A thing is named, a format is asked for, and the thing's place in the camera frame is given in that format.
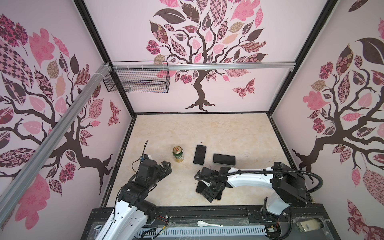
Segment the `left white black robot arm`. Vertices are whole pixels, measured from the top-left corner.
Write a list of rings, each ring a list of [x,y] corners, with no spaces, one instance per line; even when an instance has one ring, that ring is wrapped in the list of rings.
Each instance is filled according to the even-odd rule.
[[[156,205],[146,200],[150,190],[172,173],[172,164],[145,159],[138,172],[119,191],[114,209],[97,235],[98,240],[133,240],[155,220]]]

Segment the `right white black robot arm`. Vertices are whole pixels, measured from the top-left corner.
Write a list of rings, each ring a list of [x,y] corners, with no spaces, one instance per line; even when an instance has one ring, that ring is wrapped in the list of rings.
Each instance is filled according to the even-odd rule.
[[[289,207],[307,205],[304,175],[280,162],[259,170],[221,167],[216,171],[204,167],[194,178],[198,181],[197,192],[210,203],[218,200],[227,188],[248,186],[273,190],[256,213],[265,222],[276,222]]]

